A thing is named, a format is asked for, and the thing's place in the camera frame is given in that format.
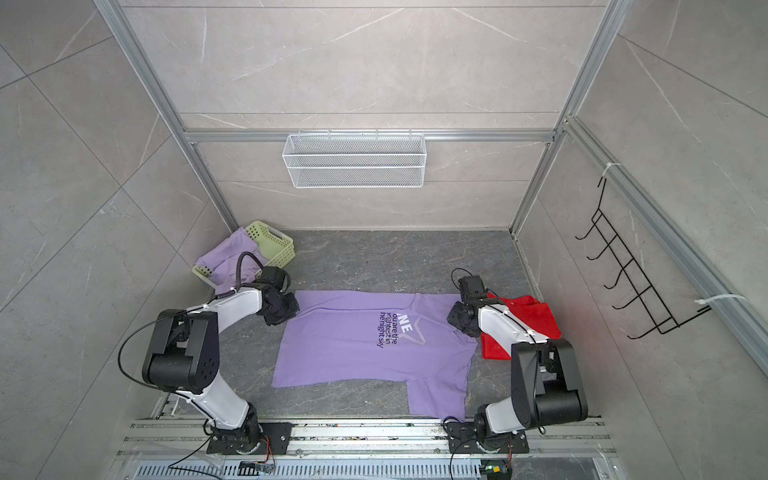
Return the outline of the purple t-shirt with print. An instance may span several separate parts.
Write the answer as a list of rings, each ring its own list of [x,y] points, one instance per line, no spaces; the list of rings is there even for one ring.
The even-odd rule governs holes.
[[[402,382],[413,415],[460,418],[477,349],[448,321],[456,294],[299,291],[272,385]]]

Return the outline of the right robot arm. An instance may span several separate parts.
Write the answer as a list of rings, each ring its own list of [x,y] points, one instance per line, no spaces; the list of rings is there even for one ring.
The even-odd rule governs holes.
[[[478,439],[587,418],[575,350],[567,340],[536,332],[497,298],[464,298],[454,304],[447,320],[470,337],[490,336],[510,357],[510,396],[478,409]]]

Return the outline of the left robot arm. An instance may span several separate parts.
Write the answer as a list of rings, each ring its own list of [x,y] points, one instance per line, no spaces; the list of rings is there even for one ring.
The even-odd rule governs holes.
[[[187,400],[220,431],[241,429],[254,409],[220,374],[220,334],[251,315],[273,326],[298,312],[295,294],[270,284],[246,284],[197,307],[166,310],[153,324],[142,380]]]

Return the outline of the light green plastic basket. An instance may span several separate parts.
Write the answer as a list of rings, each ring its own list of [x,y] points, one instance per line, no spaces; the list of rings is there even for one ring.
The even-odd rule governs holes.
[[[258,245],[261,254],[269,260],[266,266],[284,268],[295,258],[294,241],[288,235],[260,221],[254,221],[241,228],[246,230],[249,237]],[[206,271],[194,264],[192,272],[205,284],[215,289],[215,285],[207,278]]]

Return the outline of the red t-shirt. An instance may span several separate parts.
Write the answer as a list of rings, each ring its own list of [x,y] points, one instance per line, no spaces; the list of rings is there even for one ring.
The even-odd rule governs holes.
[[[555,318],[546,303],[539,302],[530,295],[514,299],[502,298],[502,301],[513,315],[538,334],[551,339],[561,338],[562,332],[558,328]],[[481,334],[481,346],[482,358],[485,360],[511,359],[504,348],[486,333]]]

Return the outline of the purple t-shirt in basket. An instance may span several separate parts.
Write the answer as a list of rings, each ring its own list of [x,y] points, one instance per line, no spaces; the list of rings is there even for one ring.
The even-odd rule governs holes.
[[[250,252],[257,261],[246,257],[241,264],[241,282],[251,282],[269,260],[261,254],[258,245],[244,228],[232,233],[215,248],[199,257],[195,266],[207,272],[207,278],[215,285],[215,293],[221,294],[235,286],[237,261],[243,252]]]

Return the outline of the white zip tie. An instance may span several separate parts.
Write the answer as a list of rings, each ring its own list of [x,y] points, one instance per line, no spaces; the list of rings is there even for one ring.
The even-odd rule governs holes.
[[[707,298],[699,298],[694,300],[694,302],[698,305],[708,305],[713,302],[721,301],[721,300],[748,301],[748,299],[743,295],[733,294],[733,293],[724,293],[724,294],[713,295]]]

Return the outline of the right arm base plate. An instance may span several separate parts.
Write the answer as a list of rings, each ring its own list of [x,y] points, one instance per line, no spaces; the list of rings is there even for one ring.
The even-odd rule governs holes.
[[[473,422],[460,422],[453,417],[441,422],[451,454],[527,454],[530,452],[524,432],[487,433]]]

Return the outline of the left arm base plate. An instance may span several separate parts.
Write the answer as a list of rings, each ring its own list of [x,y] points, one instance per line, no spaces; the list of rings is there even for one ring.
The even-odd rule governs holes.
[[[293,424],[271,422],[244,425],[234,430],[215,429],[207,446],[207,454],[220,455],[284,455],[288,450]]]

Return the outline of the aluminium rail at front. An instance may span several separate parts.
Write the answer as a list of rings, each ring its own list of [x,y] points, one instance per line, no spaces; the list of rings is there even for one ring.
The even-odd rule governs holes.
[[[482,446],[467,425],[429,419],[285,419],[251,455],[214,454],[194,417],[137,420],[110,479],[623,479],[600,419]]]

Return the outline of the aluminium frame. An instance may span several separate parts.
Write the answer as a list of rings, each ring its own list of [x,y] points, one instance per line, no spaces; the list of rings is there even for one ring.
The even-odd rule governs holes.
[[[222,220],[228,227],[234,227],[235,218],[232,210],[202,157],[196,151],[196,144],[200,142],[281,142],[291,135],[291,130],[186,129],[122,6],[116,1],[98,1],[95,6],[149,94],[161,119],[170,128],[172,138],[202,182]],[[585,63],[576,77],[560,117],[551,129],[309,129],[306,133],[320,138],[351,137],[366,140],[395,136],[412,138],[420,135],[425,140],[434,142],[543,142],[546,145],[544,153],[509,228],[512,235],[522,231],[535,197],[541,191],[564,140],[572,139],[588,158],[603,169],[604,172],[598,181],[599,187],[612,186],[692,286],[701,295],[709,298],[709,303],[699,311],[717,313],[758,367],[765,370],[767,368],[767,327],[763,317],[747,301],[735,298],[735,289],[732,284],[679,229],[673,219],[663,211],[627,169],[618,165],[615,156],[597,139],[578,115],[631,7],[632,4],[629,1],[608,3],[589,47]]]

